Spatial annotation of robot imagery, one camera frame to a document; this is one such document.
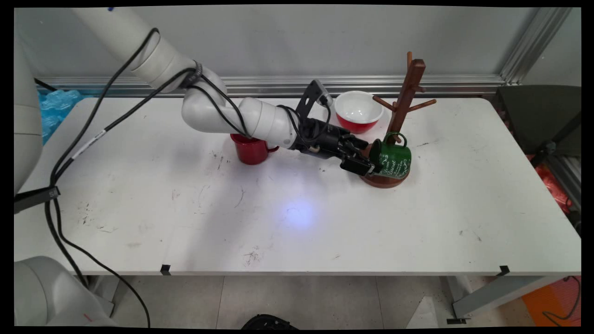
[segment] black cable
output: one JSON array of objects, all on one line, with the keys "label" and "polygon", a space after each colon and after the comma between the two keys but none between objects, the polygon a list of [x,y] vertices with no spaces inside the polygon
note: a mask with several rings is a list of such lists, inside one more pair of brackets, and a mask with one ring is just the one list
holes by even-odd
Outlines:
[{"label": "black cable", "polygon": [[155,97],[155,95],[159,94],[163,89],[165,89],[167,86],[169,86],[172,82],[174,82],[182,74],[188,73],[188,72],[193,72],[195,70],[196,69],[193,68],[193,67],[188,67],[188,68],[186,68],[184,70],[181,70],[180,72],[177,72],[173,77],[171,77],[171,79],[167,80],[164,84],[162,84],[161,86],[159,86],[159,88],[157,88],[156,90],[153,90],[152,93],[150,93],[147,97],[145,97],[142,101],[140,101],[137,105],[135,105],[127,113],[123,114],[120,118],[116,119],[114,122],[112,122],[107,127],[105,127],[105,129],[104,129],[105,132],[108,132],[109,130],[113,129],[116,125],[120,124],[123,120],[125,120],[128,117],[130,117],[130,115],[132,115],[134,112],[136,112],[138,109],[140,109],[140,107],[142,107],[150,99],[152,99],[153,97]]},{"label": "black cable", "polygon": [[43,88],[45,88],[45,89],[47,89],[47,90],[49,90],[49,91],[52,91],[52,92],[55,92],[55,91],[57,91],[57,89],[56,89],[56,88],[54,88],[54,87],[52,87],[52,86],[50,86],[50,85],[48,85],[48,84],[44,83],[43,81],[39,80],[38,78],[33,78],[33,80],[35,80],[35,83],[36,83],[36,84],[38,84],[38,85],[42,86]]},{"label": "black cable", "polygon": [[[142,107],[145,103],[147,103],[150,99],[152,99],[153,97],[155,97],[155,95],[159,94],[163,89],[165,89],[165,87],[169,86],[172,82],[174,82],[177,78],[179,78],[182,74],[184,73],[188,73],[188,72],[192,72],[194,71],[195,68],[186,68],[184,70],[181,70],[180,72],[177,72],[173,77],[171,77],[171,79],[169,79],[168,81],[166,81],[164,84],[162,84],[161,86],[159,86],[159,88],[157,88],[156,90],[152,91],[147,97],[145,97],[144,99],[142,99],[142,101],[138,102],[132,109],[130,109],[127,113],[123,114],[122,116],[120,116],[118,119],[116,119],[114,122],[112,122],[111,124],[109,124],[107,127],[105,127],[103,129],[103,131],[106,133],[109,130],[113,129],[116,125],[120,124],[123,120],[125,120],[126,118],[130,117],[130,115],[132,115],[134,112],[136,112],[138,109],[140,109],[140,107]],[[60,179],[60,177],[62,176],[62,174],[64,173],[64,171],[66,171],[66,169],[70,166],[70,164],[72,164],[72,162],[74,161],[74,159],[72,157],[68,158],[68,160],[66,160],[66,162],[62,165],[62,167],[60,168],[60,170],[56,173],[56,175],[54,176],[54,180],[55,182],[58,182],[58,180]]]},{"label": "black cable", "polygon": [[88,289],[89,285],[87,283],[87,280],[84,278],[83,273],[81,273],[80,269],[76,265],[76,262],[74,262],[74,260],[70,256],[70,253],[66,250],[66,247],[64,247],[64,245],[58,238],[58,234],[56,233],[56,228],[53,225],[52,214],[49,209],[50,209],[49,202],[47,201],[47,202],[45,202],[45,218],[46,218],[46,221],[48,222],[49,232],[52,234],[53,240],[58,245],[58,248],[60,248],[60,250],[62,251],[62,254],[64,254],[66,259],[70,263],[70,266],[72,266],[72,268],[74,269],[74,272],[76,272],[76,275],[78,276],[78,279],[80,280],[81,284],[85,287],[85,289]]},{"label": "black cable", "polygon": [[291,107],[287,107],[287,106],[283,106],[283,105],[277,105],[277,107],[283,108],[287,112],[287,116],[291,120],[291,124],[293,125],[293,130],[295,130],[295,134],[297,134],[297,138],[299,138],[301,140],[301,142],[306,144],[305,140],[303,140],[303,138],[301,137],[301,132],[297,128],[297,125],[295,124],[295,120],[293,120],[293,115],[291,114],[291,112],[293,112],[293,113],[295,113],[295,116],[297,116],[299,118],[299,116],[297,115],[297,112]]},{"label": "black cable", "polygon": [[328,128],[328,123],[330,123],[330,115],[331,115],[331,111],[330,111],[330,107],[327,105],[324,105],[326,107],[326,109],[328,110],[328,118],[326,119],[326,123],[324,123],[324,126],[322,127],[322,129],[318,132],[317,135],[315,135],[312,138],[305,138],[306,141],[315,141],[316,139],[320,138],[320,136],[326,131],[326,129]]},{"label": "black cable", "polygon": [[[557,318],[557,319],[559,319],[559,320],[567,320],[567,319],[569,319],[569,318],[571,317],[571,315],[573,314],[573,312],[576,310],[576,308],[577,308],[577,305],[578,305],[578,303],[579,303],[579,301],[580,301],[580,296],[582,295],[582,284],[580,283],[580,281],[579,281],[579,280],[578,280],[578,279],[577,279],[575,276],[569,276],[569,277],[573,278],[573,279],[574,279],[574,280],[576,280],[576,282],[577,282],[577,298],[576,298],[576,302],[573,304],[573,308],[571,309],[571,311],[569,312],[569,314],[568,314],[567,316],[565,316],[565,317],[560,317],[560,316],[558,316],[558,315],[556,315],[556,314],[553,314],[553,313],[551,313],[551,312],[549,312],[549,311],[543,311],[543,312],[542,312],[542,314],[543,314],[543,315],[544,315],[544,316],[545,316],[547,319],[549,319],[550,321],[552,321],[552,322],[553,322],[554,324],[556,324],[558,327],[562,327],[562,326],[561,326],[560,324],[558,324],[558,323],[557,323],[555,320],[553,320],[553,319],[552,319],[552,318],[549,316],[549,314],[550,314],[550,315],[552,315],[552,316],[554,316],[555,318]],[[569,277],[566,277],[566,278],[564,278],[564,279],[563,279],[563,282],[567,282],[567,281],[569,281]]]},{"label": "black cable", "polygon": [[152,28],[150,30],[150,32],[148,33],[147,37],[144,39],[144,41],[140,45],[140,47],[134,52],[134,54],[132,55],[132,57],[130,57],[130,59],[128,59],[128,61],[126,63],[124,63],[124,65],[111,77],[111,79],[109,79],[107,85],[105,85],[105,87],[103,88],[103,91],[101,92],[101,95],[99,95],[99,98],[97,99],[97,102],[95,103],[95,107],[93,107],[93,111],[91,111],[91,115],[87,119],[87,122],[84,124],[82,130],[80,131],[80,133],[78,133],[78,135],[76,136],[76,138],[74,139],[74,141],[72,142],[72,144],[70,144],[70,146],[66,149],[66,151],[64,152],[64,154],[62,154],[62,156],[60,157],[60,159],[58,159],[58,161],[56,162],[56,165],[53,167],[52,173],[50,175],[50,182],[49,182],[50,185],[55,185],[56,184],[56,182],[57,182],[56,174],[58,173],[58,168],[60,167],[60,165],[62,164],[62,162],[66,159],[66,157],[70,154],[70,152],[72,151],[72,149],[74,148],[74,146],[76,146],[76,144],[78,144],[78,142],[80,141],[80,138],[82,138],[82,136],[84,135],[84,133],[89,128],[89,125],[91,125],[91,121],[95,117],[95,114],[97,113],[97,110],[99,109],[99,105],[101,105],[101,101],[103,101],[103,98],[105,97],[105,94],[108,92],[108,89],[111,87],[111,85],[113,84],[113,82],[119,77],[119,75],[122,74],[122,72],[124,72],[124,70],[132,63],[132,61],[134,60],[134,58],[136,58],[136,56],[138,56],[138,54],[144,49],[144,47],[149,42],[149,40],[152,37],[152,35],[154,33],[158,33],[158,32],[159,32],[159,29]]},{"label": "black cable", "polygon": [[223,98],[225,100],[227,100],[229,102],[229,104],[231,104],[231,106],[233,107],[233,109],[235,109],[235,112],[237,113],[237,117],[239,117],[239,122],[241,122],[241,127],[244,128],[244,137],[247,138],[251,138],[251,136],[248,134],[248,129],[245,126],[245,122],[244,122],[244,118],[241,115],[241,112],[239,111],[239,108],[237,108],[237,106],[235,105],[235,103],[233,103],[233,101],[231,101],[231,99],[227,96],[227,94],[223,93],[215,84],[213,84],[204,74],[201,75],[202,79],[204,79],[204,81],[206,81],[207,84],[209,84],[210,87],[212,87],[214,90],[217,91],[218,94],[220,94],[221,96],[223,96]]},{"label": "black cable", "polygon": [[[150,32],[148,33],[147,37],[144,39],[144,41],[140,45],[140,47],[134,52],[134,54],[132,54],[132,56],[130,57],[130,59],[127,60],[127,62],[124,63],[124,65],[119,70],[117,70],[116,73],[114,73],[114,75],[111,77],[111,79],[109,79],[107,85],[105,85],[105,87],[103,88],[103,91],[101,92],[101,95],[99,95],[99,98],[98,98],[97,102],[95,103],[95,106],[93,107],[93,110],[91,111],[91,114],[89,115],[89,118],[87,119],[87,122],[84,124],[83,128],[78,133],[78,135],[76,136],[76,138],[74,139],[74,141],[70,144],[70,146],[66,149],[66,151],[62,154],[62,156],[58,159],[57,163],[53,167],[52,172],[51,172],[51,175],[50,175],[50,185],[55,185],[56,182],[57,182],[57,180],[58,180],[58,178],[64,173],[64,171],[70,166],[70,164],[72,164],[73,159],[70,158],[64,164],[64,166],[62,166],[62,168],[60,168],[60,166],[62,165],[62,162],[64,161],[64,159],[66,159],[66,157],[70,154],[70,152],[73,150],[73,148],[78,144],[78,142],[80,141],[80,139],[82,138],[82,136],[84,135],[84,133],[89,128],[89,126],[90,126],[93,118],[95,117],[95,114],[97,113],[97,110],[99,109],[99,106],[101,105],[101,102],[102,102],[103,98],[105,97],[107,91],[109,90],[109,88],[111,87],[111,85],[113,84],[113,82],[120,76],[120,74],[122,74],[122,72],[124,72],[124,70],[132,63],[132,61],[144,49],[144,47],[149,42],[149,40],[152,37],[152,35],[155,34],[155,33],[158,33],[158,32],[159,32],[159,30],[157,28],[152,28],[150,30]],[[179,73],[179,75],[181,75],[182,73],[185,73],[185,72],[187,72],[187,70],[181,71]],[[152,98],[158,92],[160,92],[161,90],[163,90],[165,88],[165,86],[160,87],[160,90],[154,92],[154,94],[151,94],[150,95],[150,98]],[[130,116],[131,114],[133,114],[134,111],[136,111],[143,104],[145,104],[148,100],[150,100],[150,98],[144,99],[141,103],[139,103],[136,106],[137,108],[136,107],[135,107],[135,109],[133,108],[128,113],[126,113],[124,116],[118,118],[114,123],[110,124],[110,126],[111,126],[110,128],[113,128],[113,126],[115,126],[118,123],[120,123],[123,120],[125,120],[128,116]],[[56,217],[57,217],[57,221],[58,221],[58,236],[59,236],[59,238],[61,238],[62,240],[64,240],[64,242],[67,243],[68,245],[70,245],[71,247],[76,248],[78,251],[80,251],[83,254],[85,254],[86,256],[88,256],[90,259],[92,259],[99,266],[101,266],[102,268],[104,268],[105,270],[107,270],[108,272],[110,272],[111,274],[115,275],[118,279],[120,279],[121,281],[123,281],[124,284],[126,284],[126,286],[128,286],[129,289],[134,293],[134,295],[136,295],[136,297],[140,301],[140,304],[142,304],[142,306],[144,308],[144,312],[146,313],[146,317],[147,317],[147,325],[148,325],[148,327],[150,327],[149,311],[148,311],[146,305],[144,304],[144,301],[140,297],[140,295],[136,292],[136,290],[122,276],[120,276],[118,273],[116,273],[115,271],[113,271],[109,267],[105,266],[103,263],[99,262],[89,252],[87,252],[86,250],[82,249],[81,247],[79,247],[79,246],[71,243],[69,240],[67,240],[64,237],[64,235],[62,233],[62,219],[61,219],[61,214],[60,214],[60,209],[59,209],[59,204],[58,204],[58,200],[57,199],[54,199],[54,205],[55,205]],[[84,280],[84,277],[82,276],[82,273],[80,272],[80,269],[78,268],[78,266],[76,265],[76,263],[74,262],[74,260],[72,259],[72,257],[70,256],[70,254],[68,253],[68,251],[66,250],[66,248],[64,247],[64,245],[60,242],[60,239],[58,238],[58,236],[56,236],[56,231],[55,231],[55,227],[53,225],[52,216],[51,216],[51,212],[50,212],[49,202],[46,202],[45,209],[46,209],[46,220],[48,222],[48,227],[50,229],[50,232],[52,233],[52,236],[53,236],[54,240],[56,241],[56,244],[58,245],[58,247],[60,248],[60,250],[62,250],[62,253],[64,254],[64,256],[70,262],[70,265],[74,268],[77,276],[79,277],[79,279],[81,279],[81,283],[83,284],[83,286],[85,286],[85,288],[88,288],[87,282]]]},{"label": "black cable", "polygon": [[217,109],[217,112],[219,113],[219,115],[225,120],[225,122],[227,122],[227,124],[229,124],[230,127],[233,128],[233,130],[237,131],[237,133],[239,133],[240,135],[247,137],[245,135],[245,133],[243,133],[242,131],[240,131],[238,128],[235,127],[235,125],[233,125],[233,123],[231,123],[223,114],[223,112],[221,111],[221,109],[219,108],[219,106],[217,105],[217,103],[214,101],[214,99],[212,98],[212,96],[210,96],[210,94],[208,94],[204,89],[202,89],[202,87],[198,87],[195,85],[189,85],[188,88],[194,88],[197,89],[201,92],[203,92],[206,97],[210,100],[210,102],[213,104],[214,108]]},{"label": "black cable", "polygon": [[[49,219],[51,219],[51,214],[49,213],[49,202],[46,202],[45,204],[46,204],[46,215],[49,214],[50,215]],[[62,240],[64,240],[64,242],[67,243],[70,247],[76,248],[78,251],[82,252],[83,254],[88,256],[91,260],[93,260],[95,263],[97,263],[101,268],[107,270],[108,272],[110,272],[111,274],[116,276],[124,284],[126,284],[126,286],[132,291],[132,293],[136,296],[136,298],[138,298],[140,304],[142,304],[144,313],[146,314],[146,317],[147,317],[147,327],[150,328],[149,310],[148,310],[147,306],[145,305],[143,299],[140,297],[140,295],[136,292],[136,290],[132,287],[132,285],[130,285],[130,283],[128,283],[128,281],[126,281],[122,276],[120,276],[118,273],[113,271],[110,267],[107,267],[105,264],[99,262],[99,260],[95,259],[95,257],[92,256],[91,253],[89,253],[88,251],[82,249],[81,247],[70,242],[70,240],[66,239],[66,237],[62,233],[62,216],[60,214],[60,205],[58,203],[57,198],[55,198],[53,200],[53,205],[55,206],[55,209],[56,209],[56,220],[58,221],[58,234],[59,234],[60,238]]]},{"label": "black cable", "polygon": [[287,116],[289,117],[291,124],[293,125],[293,129],[297,133],[297,136],[301,139],[302,142],[304,142],[306,145],[309,145],[310,142],[315,141],[317,138],[320,138],[320,136],[325,132],[325,130],[328,128],[328,124],[330,123],[330,116],[331,116],[330,107],[327,105],[324,105],[324,106],[328,110],[328,117],[326,118],[326,122],[324,123],[322,128],[318,131],[318,133],[311,138],[305,137],[303,135],[303,122],[299,123],[299,128],[295,125],[295,121],[293,120],[293,116],[291,115],[291,112],[294,112],[295,114],[297,114],[297,112],[295,110],[293,110],[290,107],[283,106],[283,105],[278,105],[277,107],[281,107],[287,112]]}]

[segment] mug handle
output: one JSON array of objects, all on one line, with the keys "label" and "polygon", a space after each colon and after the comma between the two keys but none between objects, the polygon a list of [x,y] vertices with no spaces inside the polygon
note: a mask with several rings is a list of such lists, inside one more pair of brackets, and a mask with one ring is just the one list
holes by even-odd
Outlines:
[{"label": "mug handle", "polygon": [[404,136],[402,133],[400,133],[400,132],[388,132],[388,133],[386,134],[386,136],[384,137],[384,144],[386,143],[386,141],[388,140],[388,138],[389,138],[390,136],[394,135],[394,134],[397,134],[398,136],[401,136],[401,137],[402,137],[402,139],[404,139],[404,140],[405,140],[405,144],[404,144],[404,146],[402,146],[402,147],[406,147],[406,137],[405,137],[405,136]]}]

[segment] wooden mug stand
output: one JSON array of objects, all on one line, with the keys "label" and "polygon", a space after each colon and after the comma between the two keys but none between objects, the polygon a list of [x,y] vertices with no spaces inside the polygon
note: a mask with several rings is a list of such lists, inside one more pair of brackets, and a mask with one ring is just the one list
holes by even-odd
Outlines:
[{"label": "wooden mug stand", "polygon": [[[421,103],[419,105],[411,107],[410,104],[412,103],[412,99],[415,98],[416,92],[425,92],[425,89],[419,84],[421,83],[421,78],[423,77],[423,73],[425,72],[425,62],[423,59],[412,59],[412,52],[408,52],[406,54],[406,62],[408,68],[406,70],[406,77],[405,82],[402,84],[400,88],[400,94],[398,95],[398,99],[389,104],[388,102],[382,100],[378,96],[374,96],[373,100],[383,105],[387,109],[392,111],[392,117],[390,119],[390,126],[388,126],[388,132],[400,132],[402,128],[402,124],[405,121],[406,114],[411,111],[419,110],[420,108],[430,106],[435,104],[437,101],[435,99],[429,100],[427,102]],[[401,142],[400,137],[391,137],[388,139],[388,143],[393,144],[394,142]],[[367,146],[363,153],[364,156],[369,156],[369,150],[371,149],[371,144]],[[408,174],[403,179],[394,179],[394,178],[387,178],[382,177],[379,175],[373,176],[365,176],[361,177],[365,183],[372,185],[373,187],[377,188],[392,188],[404,181],[408,177]]]}]

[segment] bowl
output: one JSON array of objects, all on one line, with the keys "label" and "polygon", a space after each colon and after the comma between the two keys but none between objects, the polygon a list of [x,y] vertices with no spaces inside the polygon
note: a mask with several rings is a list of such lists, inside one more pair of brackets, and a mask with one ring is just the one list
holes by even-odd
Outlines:
[{"label": "bowl", "polygon": [[364,133],[371,129],[384,112],[373,95],[352,90],[340,94],[334,101],[336,117],[340,125],[351,133]]}]

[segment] red mug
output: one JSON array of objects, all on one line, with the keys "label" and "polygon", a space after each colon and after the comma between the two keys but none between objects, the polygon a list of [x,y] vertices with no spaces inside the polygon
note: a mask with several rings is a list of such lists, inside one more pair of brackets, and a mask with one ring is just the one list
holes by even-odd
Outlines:
[{"label": "red mug", "polygon": [[264,140],[246,138],[240,134],[232,134],[231,139],[235,142],[235,149],[239,160],[246,165],[258,165],[266,160],[268,153],[276,152],[279,147],[269,149]]}]

